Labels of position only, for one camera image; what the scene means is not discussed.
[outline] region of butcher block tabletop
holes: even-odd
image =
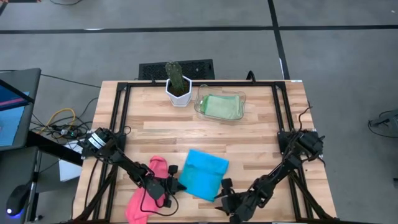
[[[117,81],[102,83],[93,120],[94,130],[109,127],[117,84]],[[256,178],[268,174],[282,159],[277,141],[279,127],[271,87],[215,88],[245,92],[246,106],[242,120],[234,124],[224,124],[198,118],[193,109],[198,87],[193,87],[192,100],[186,108],[173,107],[165,94],[165,87],[132,87],[126,119],[126,126],[131,127],[131,132],[127,135],[124,151],[128,158],[149,165],[152,156],[161,156],[166,159],[168,165],[178,165],[178,177],[188,151],[198,149],[229,161],[224,178],[232,179],[236,192],[247,190]],[[294,125],[298,127],[299,114],[308,107],[304,85],[302,82],[286,81],[286,88]],[[120,122],[124,92],[119,102],[116,127]],[[282,93],[279,92],[278,96],[287,127]],[[302,116],[302,121],[303,128],[314,128],[310,110]],[[84,209],[88,181],[95,160],[91,157],[83,163],[73,205],[74,217],[79,216]],[[101,166],[99,162],[94,171],[88,202],[98,189]],[[309,191],[324,210],[335,217],[335,207],[323,164],[318,160],[305,162],[303,169]],[[110,222],[127,222],[124,212],[136,189],[137,186],[130,180],[126,171],[119,168]],[[305,207],[299,189],[297,193],[301,214],[305,217]],[[151,215],[148,222],[229,222],[224,212],[214,209],[221,205],[220,200],[211,203],[186,192],[178,192],[175,196],[179,202],[179,210],[175,215]],[[107,198],[108,191],[104,194],[99,218],[104,217]],[[172,208],[161,208],[158,212],[172,213],[175,207],[176,203],[173,201]],[[294,220],[289,181],[285,178],[275,188],[268,204],[263,209],[257,207],[250,222]]]

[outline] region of cactus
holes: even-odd
[[[180,96],[185,93],[186,84],[182,78],[181,65],[178,62],[168,62],[166,64],[166,72],[172,82],[174,92]]]

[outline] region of black mat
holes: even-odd
[[[192,80],[214,80],[212,59],[179,61],[182,73]],[[139,80],[166,80],[166,62],[143,63],[139,65]]]

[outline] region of computer mouse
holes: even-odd
[[[30,183],[19,185],[11,192],[6,204],[6,212],[9,216],[18,215],[22,211],[29,192]]]

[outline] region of blue towel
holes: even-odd
[[[227,160],[191,149],[178,181],[187,193],[214,202],[227,168]]]

